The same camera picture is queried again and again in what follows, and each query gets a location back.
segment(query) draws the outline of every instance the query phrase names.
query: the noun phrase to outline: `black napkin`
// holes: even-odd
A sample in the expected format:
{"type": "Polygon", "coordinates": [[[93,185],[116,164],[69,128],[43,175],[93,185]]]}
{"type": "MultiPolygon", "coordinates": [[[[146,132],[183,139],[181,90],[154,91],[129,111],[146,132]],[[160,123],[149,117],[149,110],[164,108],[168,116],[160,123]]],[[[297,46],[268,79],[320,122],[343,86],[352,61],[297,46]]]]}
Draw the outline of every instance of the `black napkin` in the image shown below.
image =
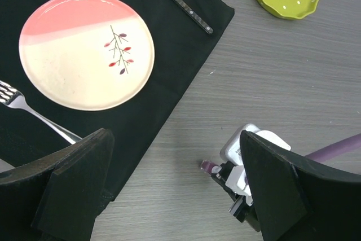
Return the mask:
{"type": "MultiPolygon", "coordinates": [[[[82,112],[43,96],[27,79],[18,40],[31,13],[49,0],[0,0],[0,79],[21,90],[31,107],[85,137],[111,129],[115,148],[103,193],[114,200],[206,61],[234,15],[221,0],[184,0],[213,29],[208,35],[171,0],[121,0],[146,22],[155,44],[155,66],[143,90],[106,111],[82,112]]],[[[23,165],[67,146],[67,142],[29,113],[0,105],[0,158],[23,165]]]]}

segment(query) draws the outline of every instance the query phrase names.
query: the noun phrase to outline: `black knife handle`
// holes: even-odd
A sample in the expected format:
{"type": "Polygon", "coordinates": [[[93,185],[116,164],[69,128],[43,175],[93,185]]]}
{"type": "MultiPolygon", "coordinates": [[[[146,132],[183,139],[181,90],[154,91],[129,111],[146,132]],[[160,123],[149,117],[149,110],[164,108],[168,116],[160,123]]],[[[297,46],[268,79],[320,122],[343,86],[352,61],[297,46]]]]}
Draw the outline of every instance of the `black knife handle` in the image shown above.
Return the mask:
{"type": "Polygon", "coordinates": [[[202,29],[204,29],[208,34],[212,34],[213,33],[213,29],[205,22],[202,20],[201,17],[199,17],[198,14],[196,14],[196,12],[194,10],[192,10],[190,8],[190,6],[188,6],[183,0],[173,0],[175,3],[177,3],[184,12],[186,12],[190,17],[192,17],[192,19],[202,27],[202,29]]]}

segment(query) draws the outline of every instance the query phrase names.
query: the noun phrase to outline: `purple stick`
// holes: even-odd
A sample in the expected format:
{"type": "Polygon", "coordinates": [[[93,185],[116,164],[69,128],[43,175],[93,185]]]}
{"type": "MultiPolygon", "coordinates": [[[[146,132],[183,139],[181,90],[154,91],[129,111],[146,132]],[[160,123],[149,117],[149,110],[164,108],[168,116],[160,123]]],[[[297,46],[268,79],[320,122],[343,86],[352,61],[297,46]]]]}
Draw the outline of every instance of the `purple stick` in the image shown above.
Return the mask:
{"type": "Polygon", "coordinates": [[[332,145],[312,152],[305,157],[316,162],[322,163],[336,156],[345,154],[361,148],[361,134],[346,138],[343,141],[336,142],[332,145]]]}

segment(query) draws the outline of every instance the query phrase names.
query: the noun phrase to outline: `wood grain surface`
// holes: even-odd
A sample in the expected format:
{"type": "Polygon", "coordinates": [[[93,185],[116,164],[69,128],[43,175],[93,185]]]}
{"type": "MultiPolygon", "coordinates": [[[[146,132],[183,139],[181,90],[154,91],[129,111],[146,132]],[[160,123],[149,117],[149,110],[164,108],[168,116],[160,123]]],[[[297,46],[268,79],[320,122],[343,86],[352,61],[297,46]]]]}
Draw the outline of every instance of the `wood grain surface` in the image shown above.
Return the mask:
{"type": "MultiPolygon", "coordinates": [[[[255,0],[236,15],[114,203],[92,241],[262,240],[229,213],[231,199],[197,162],[248,122],[308,154],[361,131],[361,5],[320,0],[300,21],[255,0]]],[[[361,174],[361,152],[328,165],[361,174]]]]}

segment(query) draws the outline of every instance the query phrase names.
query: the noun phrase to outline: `fork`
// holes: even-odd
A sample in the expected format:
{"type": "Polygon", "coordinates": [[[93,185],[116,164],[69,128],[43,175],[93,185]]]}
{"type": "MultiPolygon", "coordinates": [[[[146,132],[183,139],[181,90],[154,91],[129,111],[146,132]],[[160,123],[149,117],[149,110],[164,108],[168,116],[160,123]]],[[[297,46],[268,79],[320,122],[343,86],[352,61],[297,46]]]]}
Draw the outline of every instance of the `fork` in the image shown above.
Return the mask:
{"type": "Polygon", "coordinates": [[[3,103],[5,106],[10,108],[23,109],[25,111],[28,111],[36,118],[40,119],[45,124],[47,124],[54,131],[56,131],[70,144],[74,144],[82,140],[81,137],[61,127],[60,125],[52,122],[51,120],[48,120],[47,118],[45,118],[44,116],[40,115],[38,112],[33,110],[31,107],[28,106],[25,100],[25,96],[20,91],[18,91],[16,88],[10,86],[8,83],[5,83],[1,80],[0,80],[0,103],[3,103]]]}

